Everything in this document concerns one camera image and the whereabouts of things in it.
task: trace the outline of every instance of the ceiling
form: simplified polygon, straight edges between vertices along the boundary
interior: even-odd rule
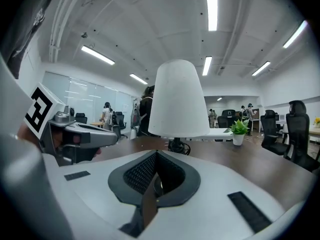
[[[45,60],[134,87],[141,84],[129,74],[154,84],[158,67],[172,59],[192,62],[202,86],[213,78],[254,81],[258,67],[271,62],[258,78],[278,70],[310,36],[308,29],[283,48],[304,20],[288,0],[218,0],[217,31],[208,31],[207,0],[53,0],[47,18]],[[115,64],[81,51],[83,45]],[[202,76],[206,56],[213,61]]]

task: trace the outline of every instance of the lamp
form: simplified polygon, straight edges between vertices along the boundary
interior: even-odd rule
[[[148,131],[174,137],[169,149],[177,153],[184,152],[180,138],[198,137],[210,132],[205,97],[191,62],[175,59],[159,67]]]

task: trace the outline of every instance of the white plant pot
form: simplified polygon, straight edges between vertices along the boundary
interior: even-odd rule
[[[233,135],[233,144],[236,146],[241,146],[244,141],[244,134],[234,134]]]

